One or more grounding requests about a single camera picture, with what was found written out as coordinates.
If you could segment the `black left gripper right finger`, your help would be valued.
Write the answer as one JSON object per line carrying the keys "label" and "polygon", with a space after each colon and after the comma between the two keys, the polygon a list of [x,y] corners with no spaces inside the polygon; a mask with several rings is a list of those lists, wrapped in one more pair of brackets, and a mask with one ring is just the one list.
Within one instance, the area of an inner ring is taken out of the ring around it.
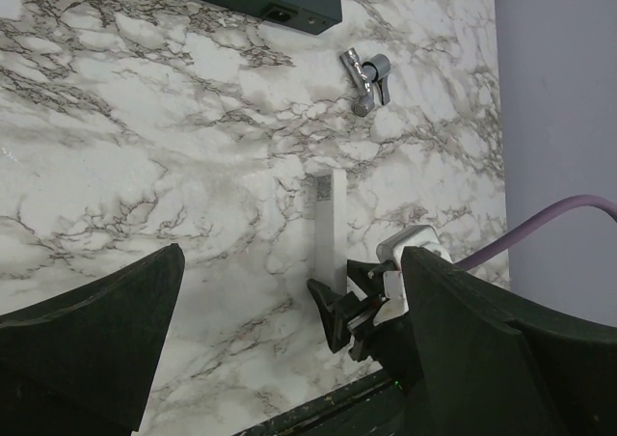
{"label": "black left gripper right finger", "polygon": [[416,247],[401,268],[440,435],[612,435],[616,331]]}

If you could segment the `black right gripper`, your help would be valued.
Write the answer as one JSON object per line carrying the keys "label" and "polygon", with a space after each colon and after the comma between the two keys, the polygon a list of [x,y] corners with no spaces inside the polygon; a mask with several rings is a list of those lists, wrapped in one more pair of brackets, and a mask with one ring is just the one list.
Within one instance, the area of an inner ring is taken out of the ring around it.
{"label": "black right gripper", "polygon": [[363,300],[348,292],[332,291],[325,284],[310,279],[308,290],[315,301],[327,344],[333,353],[353,343],[349,351],[356,362],[367,358],[378,362],[403,393],[409,393],[423,377],[416,348],[414,330],[408,313],[375,325],[377,313],[386,304],[383,263],[347,260],[347,278],[351,289]]}

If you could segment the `white remote control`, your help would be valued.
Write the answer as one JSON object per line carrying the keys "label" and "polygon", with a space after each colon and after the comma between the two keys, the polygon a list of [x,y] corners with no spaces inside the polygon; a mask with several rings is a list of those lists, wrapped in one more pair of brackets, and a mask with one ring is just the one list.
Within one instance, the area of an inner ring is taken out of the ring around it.
{"label": "white remote control", "polygon": [[331,169],[314,176],[314,275],[334,293],[347,291],[347,175]]}

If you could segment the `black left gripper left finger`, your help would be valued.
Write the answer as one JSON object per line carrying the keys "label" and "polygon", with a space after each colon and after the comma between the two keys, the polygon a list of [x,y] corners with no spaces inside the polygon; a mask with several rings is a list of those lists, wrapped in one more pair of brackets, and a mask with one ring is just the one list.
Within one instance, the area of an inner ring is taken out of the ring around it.
{"label": "black left gripper left finger", "polygon": [[4,435],[138,431],[185,267],[172,244],[1,317]]}

